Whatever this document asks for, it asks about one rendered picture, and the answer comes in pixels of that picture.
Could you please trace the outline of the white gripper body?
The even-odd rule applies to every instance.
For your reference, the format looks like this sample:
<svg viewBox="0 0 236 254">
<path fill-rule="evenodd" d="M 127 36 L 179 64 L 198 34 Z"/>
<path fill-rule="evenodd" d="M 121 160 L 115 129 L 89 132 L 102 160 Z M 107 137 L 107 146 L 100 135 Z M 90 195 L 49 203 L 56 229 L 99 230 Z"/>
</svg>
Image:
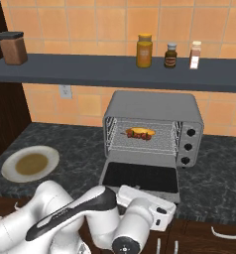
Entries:
<svg viewBox="0 0 236 254">
<path fill-rule="evenodd" d="M 117 193 L 117 202 L 123 206 L 128 206 L 135 198 L 144 198 L 150 203 L 150 209 L 160 214 L 175 213 L 177 206 L 163 198 L 151 195 L 141 190 L 136 190 L 128 186 L 122 186 Z"/>
</svg>

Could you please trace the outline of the toaster oven glass door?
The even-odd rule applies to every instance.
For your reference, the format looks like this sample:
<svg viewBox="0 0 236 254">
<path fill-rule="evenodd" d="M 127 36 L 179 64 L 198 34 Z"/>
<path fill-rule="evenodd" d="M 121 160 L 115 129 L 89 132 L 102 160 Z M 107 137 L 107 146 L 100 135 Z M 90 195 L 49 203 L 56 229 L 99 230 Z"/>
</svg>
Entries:
<svg viewBox="0 0 236 254">
<path fill-rule="evenodd" d="M 126 185 L 180 203 L 177 168 L 106 162 L 99 183 L 118 191 Z"/>
</svg>

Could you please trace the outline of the kebab skewer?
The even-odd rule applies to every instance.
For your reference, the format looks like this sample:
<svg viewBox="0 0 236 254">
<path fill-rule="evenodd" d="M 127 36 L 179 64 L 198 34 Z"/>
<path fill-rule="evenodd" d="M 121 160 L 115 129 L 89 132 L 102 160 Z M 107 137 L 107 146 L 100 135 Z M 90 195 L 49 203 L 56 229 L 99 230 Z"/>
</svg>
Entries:
<svg viewBox="0 0 236 254">
<path fill-rule="evenodd" d="M 150 141 L 152 139 L 152 136 L 148 133 L 136 133 L 134 131 L 129 131 L 127 133 L 120 133 L 122 135 L 126 135 L 127 138 L 134 138 L 134 139 L 142 139 L 142 140 L 145 140 L 145 141 Z"/>
</svg>

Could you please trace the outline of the silver toaster oven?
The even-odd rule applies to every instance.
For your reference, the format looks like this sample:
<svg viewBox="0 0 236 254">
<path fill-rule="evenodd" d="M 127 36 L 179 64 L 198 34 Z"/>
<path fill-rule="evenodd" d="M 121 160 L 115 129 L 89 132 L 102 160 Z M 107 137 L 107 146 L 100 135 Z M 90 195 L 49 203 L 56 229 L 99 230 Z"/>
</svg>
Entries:
<svg viewBox="0 0 236 254">
<path fill-rule="evenodd" d="M 182 123 L 177 155 L 152 154 L 128 151 L 111 151 L 105 155 L 112 159 L 125 159 L 137 154 L 143 161 L 161 164 L 166 167 L 192 167 L 196 163 L 201 136 L 203 134 L 203 120 L 199 112 L 195 97 L 188 93 L 155 93 L 148 91 L 117 90 L 113 93 L 104 114 L 106 117 L 124 117 L 129 119 L 179 121 Z M 194 129 L 195 135 L 189 137 L 186 132 Z M 187 151 L 185 144 L 191 144 Z M 187 165 L 181 158 L 189 157 Z"/>
</svg>

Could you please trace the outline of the dark wood drawer front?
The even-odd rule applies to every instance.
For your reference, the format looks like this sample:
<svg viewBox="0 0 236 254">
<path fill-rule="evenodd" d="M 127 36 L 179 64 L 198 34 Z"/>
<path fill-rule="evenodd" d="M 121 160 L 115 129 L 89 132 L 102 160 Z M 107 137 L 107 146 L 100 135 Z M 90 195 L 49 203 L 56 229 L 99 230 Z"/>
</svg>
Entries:
<svg viewBox="0 0 236 254">
<path fill-rule="evenodd" d="M 224 239 L 213 234 L 236 236 L 236 226 L 189 221 L 185 235 L 194 240 L 202 254 L 236 254 L 236 239 Z"/>
</svg>

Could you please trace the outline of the white plate with brown centre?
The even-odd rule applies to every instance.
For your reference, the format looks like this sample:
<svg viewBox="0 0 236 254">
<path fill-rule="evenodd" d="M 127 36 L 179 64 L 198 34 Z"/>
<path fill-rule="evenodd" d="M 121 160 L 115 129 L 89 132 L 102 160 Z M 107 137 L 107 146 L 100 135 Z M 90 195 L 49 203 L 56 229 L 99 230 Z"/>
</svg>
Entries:
<svg viewBox="0 0 236 254">
<path fill-rule="evenodd" d="M 13 183 L 29 183 L 50 174 L 59 164 L 59 152 L 49 146 L 21 149 L 6 159 L 2 176 Z"/>
</svg>

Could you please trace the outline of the dark brown bottle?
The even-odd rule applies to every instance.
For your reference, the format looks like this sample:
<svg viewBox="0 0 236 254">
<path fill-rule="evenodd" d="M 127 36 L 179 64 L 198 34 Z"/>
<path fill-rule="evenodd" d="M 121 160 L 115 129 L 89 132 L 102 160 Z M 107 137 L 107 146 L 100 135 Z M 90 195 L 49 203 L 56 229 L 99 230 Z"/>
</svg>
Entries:
<svg viewBox="0 0 236 254">
<path fill-rule="evenodd" d="M 177 63 L 177 45 L 174 43 L 168 43 L 168 49 L 165 53 L 164 65 L 168 68 L 173 68 Z"/>
</svg>

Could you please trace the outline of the yellow jar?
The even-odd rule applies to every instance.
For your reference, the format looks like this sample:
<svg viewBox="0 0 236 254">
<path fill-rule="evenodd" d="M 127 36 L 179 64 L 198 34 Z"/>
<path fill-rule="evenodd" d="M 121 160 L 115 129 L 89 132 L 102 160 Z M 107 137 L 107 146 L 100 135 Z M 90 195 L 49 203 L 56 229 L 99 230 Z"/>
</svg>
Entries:
<svg viewBox="0 0 236 254">
<path fill-rule="evenodd" d="M 150 67 L 152 64 L 153 42 L 151 34 L 140 34 L 137 42 L 137 67 Z"/>
</svg>

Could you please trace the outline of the white and brown spice shaker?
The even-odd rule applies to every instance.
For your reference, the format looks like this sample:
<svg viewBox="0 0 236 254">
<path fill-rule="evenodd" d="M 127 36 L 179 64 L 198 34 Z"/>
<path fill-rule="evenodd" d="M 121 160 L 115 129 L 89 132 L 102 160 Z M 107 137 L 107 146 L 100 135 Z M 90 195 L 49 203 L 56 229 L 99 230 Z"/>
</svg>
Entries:
<svg viewBox="0 0 236 254">
<path fill-rule="evenodd" d="M 193 41 L 189 55 L 189 68 L 198 69 L 201 53 L 201 41 Z"/>
</svg>

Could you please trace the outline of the dark wood tall cabinet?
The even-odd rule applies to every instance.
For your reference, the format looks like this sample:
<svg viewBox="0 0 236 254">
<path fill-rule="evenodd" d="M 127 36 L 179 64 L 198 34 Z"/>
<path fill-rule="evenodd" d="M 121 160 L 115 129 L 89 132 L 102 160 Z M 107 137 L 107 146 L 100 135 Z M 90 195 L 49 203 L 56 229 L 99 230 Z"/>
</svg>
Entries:
<svg viewBox="0 0 236 254">
<path fill-rule="evenodd" d="M 0 32 L 5 31 L 7 25 L 0 2 Z M 31 122 L 22 84 L 0 82 L 0 156 Z"/>
</svg>

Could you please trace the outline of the brown jar with black lid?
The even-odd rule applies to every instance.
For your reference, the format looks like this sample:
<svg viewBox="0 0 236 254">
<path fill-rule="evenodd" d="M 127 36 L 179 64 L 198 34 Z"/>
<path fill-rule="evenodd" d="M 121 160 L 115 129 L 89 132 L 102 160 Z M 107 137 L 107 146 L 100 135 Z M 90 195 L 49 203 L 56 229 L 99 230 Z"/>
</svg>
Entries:
<svg viewBox="0 0 236 254">
<path fill-rule="evenodd" d="M 0 47 L 8 65 L 21 65 L 28 60 L 23 32 L 1 32 Z"/>
</svg>

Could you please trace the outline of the white wall socket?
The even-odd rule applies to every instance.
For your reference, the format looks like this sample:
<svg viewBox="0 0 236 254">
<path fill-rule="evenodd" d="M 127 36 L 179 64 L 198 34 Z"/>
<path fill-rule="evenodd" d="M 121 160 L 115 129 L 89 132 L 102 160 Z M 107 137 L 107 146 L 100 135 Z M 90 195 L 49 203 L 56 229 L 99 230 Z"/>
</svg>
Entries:
<svg viewBox="0 0 236 254">
<path fill-rule="evenodd" d="M 60 84 L 59 95 L 61 98 L 72 99 L 71 86 L 66 84 Z"/>
</svg>

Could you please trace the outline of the dark grey wall shelf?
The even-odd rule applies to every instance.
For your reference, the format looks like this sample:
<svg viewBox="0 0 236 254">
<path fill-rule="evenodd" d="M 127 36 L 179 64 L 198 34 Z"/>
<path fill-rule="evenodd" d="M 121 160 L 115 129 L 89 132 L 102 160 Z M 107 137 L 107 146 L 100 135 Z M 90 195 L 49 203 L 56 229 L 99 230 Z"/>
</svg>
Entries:
<svg viewBox="0 0 236 254">
<path fill-rule="evenodd" d="M 236 60 L 202 59 L 191 69 L 187 58 L 174 68 L 154 58 L 150 67 L 138 68 L 134 57 L 29 54 L 21 65 L 0 60 L 0 82 L 236 93 Z"/>
</svg>

